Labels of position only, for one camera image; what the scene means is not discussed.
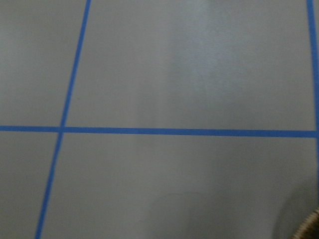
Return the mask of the woven brown fruit basket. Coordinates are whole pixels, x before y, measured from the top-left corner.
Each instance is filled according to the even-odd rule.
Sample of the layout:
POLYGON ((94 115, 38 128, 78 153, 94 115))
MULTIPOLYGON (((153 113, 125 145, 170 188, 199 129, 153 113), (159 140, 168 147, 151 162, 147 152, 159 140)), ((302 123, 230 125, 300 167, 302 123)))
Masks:
POLYGON ((319 239, 319 209, 310 213, 294 232, 291 239, 319 239))

